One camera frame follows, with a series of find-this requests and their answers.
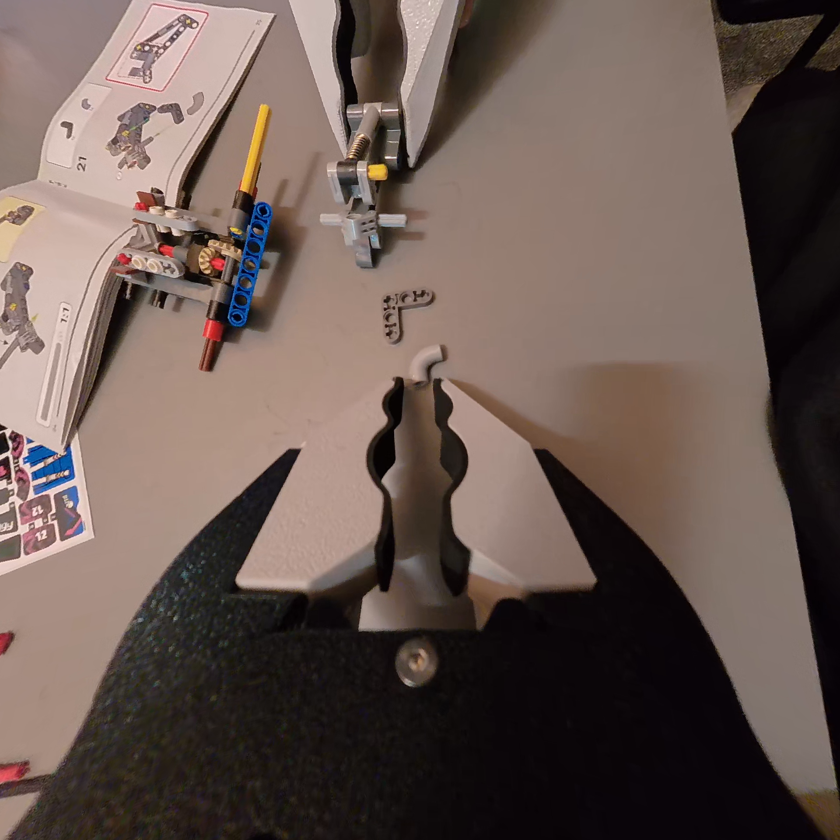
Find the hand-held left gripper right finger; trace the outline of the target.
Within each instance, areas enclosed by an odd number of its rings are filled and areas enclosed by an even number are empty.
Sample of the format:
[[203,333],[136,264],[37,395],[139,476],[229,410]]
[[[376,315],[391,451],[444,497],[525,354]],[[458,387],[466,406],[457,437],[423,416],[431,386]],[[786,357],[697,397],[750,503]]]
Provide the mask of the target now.
[[442,499],[439,559],[476,627],[499,602],[591,592],[596,576],[530,443],[448,379],[435,379]]

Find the lego sticker sheet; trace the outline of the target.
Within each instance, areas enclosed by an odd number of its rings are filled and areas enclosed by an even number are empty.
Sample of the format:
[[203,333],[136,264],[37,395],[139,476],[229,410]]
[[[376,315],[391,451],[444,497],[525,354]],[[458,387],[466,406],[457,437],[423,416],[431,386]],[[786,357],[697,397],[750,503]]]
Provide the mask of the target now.
[[51,450],[1,429],[1,575],[94,539],[78,436]]

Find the small grey bent lego connector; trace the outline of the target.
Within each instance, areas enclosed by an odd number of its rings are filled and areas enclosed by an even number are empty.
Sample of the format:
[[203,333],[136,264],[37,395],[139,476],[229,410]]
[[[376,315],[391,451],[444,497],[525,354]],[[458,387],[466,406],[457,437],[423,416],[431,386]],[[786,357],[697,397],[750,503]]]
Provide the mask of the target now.
[[408,378],[414,385],[427,385],[432,381],[433,368],[445,361],[445,348],[441,344],[428,345],[418,351],[408,367]]

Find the lego chassis assembly blue beam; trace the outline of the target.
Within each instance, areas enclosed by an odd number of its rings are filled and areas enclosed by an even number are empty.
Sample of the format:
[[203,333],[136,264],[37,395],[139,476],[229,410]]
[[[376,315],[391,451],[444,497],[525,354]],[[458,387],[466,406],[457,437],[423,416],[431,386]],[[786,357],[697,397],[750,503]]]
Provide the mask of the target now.
[[259,106],[244,174],[226,219],[168,204],[156,187],[137,192],[132,236],[112,261],[126,298],[146,288],[158,308],[169,297],[206,305],[201,372],[213,369],[226,330],[244,327],[249,318],[272,221],[271,206],[258,200],[271,113],[269,105]]

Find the dark cloth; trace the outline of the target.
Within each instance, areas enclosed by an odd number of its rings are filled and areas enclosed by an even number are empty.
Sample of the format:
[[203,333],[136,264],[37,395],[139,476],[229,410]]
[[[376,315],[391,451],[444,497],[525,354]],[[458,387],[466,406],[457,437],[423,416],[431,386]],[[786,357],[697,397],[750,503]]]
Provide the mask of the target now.
[[790,502],[838,775],[839,77],[794,58],[731,132]]

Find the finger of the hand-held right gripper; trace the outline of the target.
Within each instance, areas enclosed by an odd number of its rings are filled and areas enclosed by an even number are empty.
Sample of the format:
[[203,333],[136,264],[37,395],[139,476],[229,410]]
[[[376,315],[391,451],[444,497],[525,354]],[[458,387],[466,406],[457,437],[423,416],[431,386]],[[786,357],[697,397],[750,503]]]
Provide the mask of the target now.
[[290,1],[290,8],[330,128],[344,153],[350,138],[347,108],[358,102],[352,69],[356,13],[351,1]]
[[398,101],[406,161],[414,168],[429,133],[456,36],[469,21],[470,2],[400,1],[396,11],[404,45]]

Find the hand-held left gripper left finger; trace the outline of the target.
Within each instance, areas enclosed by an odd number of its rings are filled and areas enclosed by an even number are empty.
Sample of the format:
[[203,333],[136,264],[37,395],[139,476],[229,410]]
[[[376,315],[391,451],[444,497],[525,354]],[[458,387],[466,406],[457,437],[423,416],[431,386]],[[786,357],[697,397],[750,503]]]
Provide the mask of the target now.
[[363,599],[387,592],[395,564],[392,496],[405,381],[395,376],[313,427],[299,448],[235,585],[242,595],[302,596],[361,624]]

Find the grey L-shaped lego beam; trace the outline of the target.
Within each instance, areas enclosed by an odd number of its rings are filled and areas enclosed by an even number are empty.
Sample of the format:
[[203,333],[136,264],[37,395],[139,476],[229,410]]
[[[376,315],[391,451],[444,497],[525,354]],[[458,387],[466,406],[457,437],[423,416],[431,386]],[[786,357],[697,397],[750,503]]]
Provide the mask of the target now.
[[382,297],[382,330],[385,341],[396,345],[403,338],[403,312],[431,305],[435,294],[427,288],[393,291]]

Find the grey lego suspension assembly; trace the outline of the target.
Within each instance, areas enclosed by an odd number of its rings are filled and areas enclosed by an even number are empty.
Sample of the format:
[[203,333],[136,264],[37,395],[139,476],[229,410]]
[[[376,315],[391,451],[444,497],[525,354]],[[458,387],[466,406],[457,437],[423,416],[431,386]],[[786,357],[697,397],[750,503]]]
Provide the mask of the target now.
[[382,213],[380,191],[403,165],[403,119],[396,102],[353,104],[346,110],[350,128],[343,158],[328,163],[327,177],[335,213],[322,213],[320,224],[340,230],[355,264],[375,268],[382,232],[407,225],[404,213]]

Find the open lego instruction booklet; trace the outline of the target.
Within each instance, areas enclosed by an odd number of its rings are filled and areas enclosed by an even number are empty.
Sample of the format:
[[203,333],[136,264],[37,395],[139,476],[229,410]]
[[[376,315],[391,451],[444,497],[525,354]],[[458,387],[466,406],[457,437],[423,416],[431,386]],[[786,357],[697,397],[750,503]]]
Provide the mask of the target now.
[[71,441],[123,282],[190,297],[194,238],[223,222],[178,206],[275,15],[132,2],[52,119],[35,180],[2,190],[2,425]]

